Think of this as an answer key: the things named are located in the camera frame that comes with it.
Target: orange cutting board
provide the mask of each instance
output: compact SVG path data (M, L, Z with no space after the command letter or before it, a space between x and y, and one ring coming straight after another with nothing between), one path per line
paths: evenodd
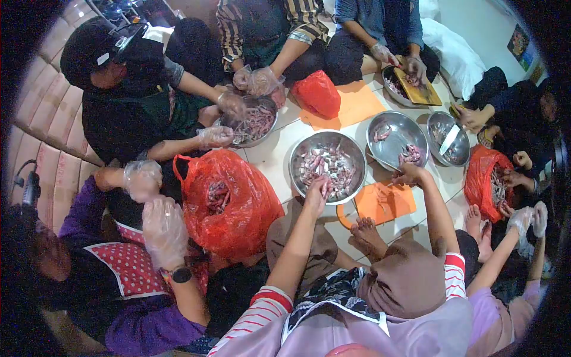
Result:
M382 224L407 214L416 212L416 203L409 186L392 185L390 181L368 184L355 196L357 214L361 218L371 217L375 223ZM339 222L349 229L350 222L343 215L343 205L337 206Z
M321 129L340 130L386 110L363 80L335 88L341 96L341 108L337 118L326 119L309 111L303 101L297 101L301 107L299 114L301 121L311 124L315 131Z
M407 93L408 99L410 99L411 102L422 105L442 105L442 101L440 100L438 93L434 90L434 87L432 87L432 83L427 81L425 89L421 88L422 85L419 87L413 87L405 78L406 75L407 74L403 70L395 68L395 76L399 79L400 84L403 85L403 89Z

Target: red and white striped sleeve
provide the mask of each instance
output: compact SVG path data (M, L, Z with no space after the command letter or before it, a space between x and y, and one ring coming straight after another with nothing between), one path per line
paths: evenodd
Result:
M446 253L444 261L444 279L446 286L446 300L452 298L467 299L464 274L466 273L466 261L461 254Z
M289 314L293 310L293 303L282 290L265 285L250 300L250 307L232 326L230 331L218 341L210 350L207 357L213 356L225 344L231 343L235 338L251 334L273 320Z

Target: striped shirt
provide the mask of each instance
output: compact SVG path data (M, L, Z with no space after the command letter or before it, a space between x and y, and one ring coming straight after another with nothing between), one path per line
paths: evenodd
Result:
M318 38L329 42L329 30L317 18L317 6L314 0L284 0L287 19L291 24L288 38L309 45ZM225 71L232 71L230 63L242 57L244 38L239 33L238 22L242 14L233 0L220 0L216 10L218 29L222 39L222 53Z
M447 253L444 261L446 301L452 298L468 299L464 286L466 262L457 253ZM212 348L207 357L213 356L229 341L251 334L275 319L293 311L291 299L274 286L263 286L250 301L250 308L232 326L232 329Z

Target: wristwatch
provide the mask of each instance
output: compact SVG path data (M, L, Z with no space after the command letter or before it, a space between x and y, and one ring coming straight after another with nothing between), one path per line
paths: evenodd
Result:
M183 284L192 278L192 271L186 265L180 265L171 271L164 268L160 269L163 279L167 283L171 283L171 280L177 284Z

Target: stainless steel bowl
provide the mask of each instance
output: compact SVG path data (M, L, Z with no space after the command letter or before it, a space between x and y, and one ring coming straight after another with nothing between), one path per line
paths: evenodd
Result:
M365 177L367 175L367 160L365 159L365 154L363 154L363 151L359 148L359 145L353 139L337 130L320 130L297 143L289 158L288 167L291 182L295 189L305 197L307 187L303 182L301 182L300 177L300 168L304 164L304 159L301 155L312 149L317 149L323 144L331 144L335 146L340 145L340 148L347 155L348 165L355 168L355 174L353 175L353 179L349 185L349 195L343 195L340 200L328 199L325 204L328 206L334 206L349 202L353 197L355 197L365 182Z
M439 150L441 143L437 141L433 133L434 130L440 130L444 134L444 137L446 137L446 134L450 132L454 124L456 124L456 119L450 114L443 111L435 111L432 113L431 116L428 117L427 122L428 143L432 155L438 159L442 165L464 167L470 162L470 140L468 139L466 131L462 129L462 125L458 125L460 131L456 139L450 145L450 147L455 149L456 160L451 160L446 153L440 155Z
M270 109L270 111L272 113L275 113L275 117L274 117L274 123L272 124L272 127L270 128L270 130L268 130L268 132L264 136L262 136L258 140L254 140L254 141L249 142L249 143L244 143L244 144L240 144L240 145L231 144L230 146L235 148L235 149L240 149L240 148L245 149L248 147L254 147L256 145L261 144L264 140L267 139L269 134L274 130L274 127L276 126L276 122L278 122L278 107L276 106L276 103L270 97L268 97L266 95L262 95L261 97L256 97L255 95L246 95L246 96L242 97L242 99L244 99L244 103L246 104L246 107L252 108L252 107L255 107L258 105L263 105L266 108ZM222 114L222 117L220 118L220 125L228 126L232 129L236 129L236 127L238 125L240 125L240 121L233 120L228 115Z
M392 129L391 134L383 141L375 142L373 140L375 131L384 129L387 125ZM403 152L407 144L413 144L419 148L420 160L416 162L416 165L424 167L428 162L428 141L423 130L414 120L393 110L383 111L371 120L367 128L367 145L374 157L398 167L399 154ZM388 171L394 171L388 165L380 164Z
M391 87L388 86L387 78L391 80L391 82L395 83L398 82L399 79L395 75L395 67L394 66L387 66L381 72L383 76L383 87L387 90L388 94L391 96L392 99L395 100L398 104L409 107L409 108L420 108L420 105L413 104L408 98L403 97L402 95L398 94L397 92L393 91Z

